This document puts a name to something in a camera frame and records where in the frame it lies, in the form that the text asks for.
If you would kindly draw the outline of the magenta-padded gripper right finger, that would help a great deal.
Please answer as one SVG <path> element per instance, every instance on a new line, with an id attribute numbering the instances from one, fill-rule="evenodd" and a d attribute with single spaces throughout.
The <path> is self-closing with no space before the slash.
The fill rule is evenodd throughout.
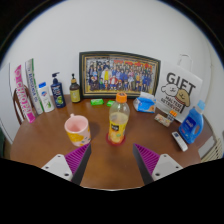
<path id="1" fill-rule="evenodd" d="M 145 185 L 182 169 L 168 154 L 157 154 L 139 144 L 133 145 L 133 154 Z"/>

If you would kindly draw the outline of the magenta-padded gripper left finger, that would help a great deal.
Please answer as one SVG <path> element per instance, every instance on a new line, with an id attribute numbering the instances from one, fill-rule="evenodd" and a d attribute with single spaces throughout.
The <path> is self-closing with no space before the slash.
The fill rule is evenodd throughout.
<path id="1" fill-rule="evenodd" d="M 57 154 L 42 169 L 79 185 L 90 155 L 91 144 L 88 143 L 66 155 Z"/>

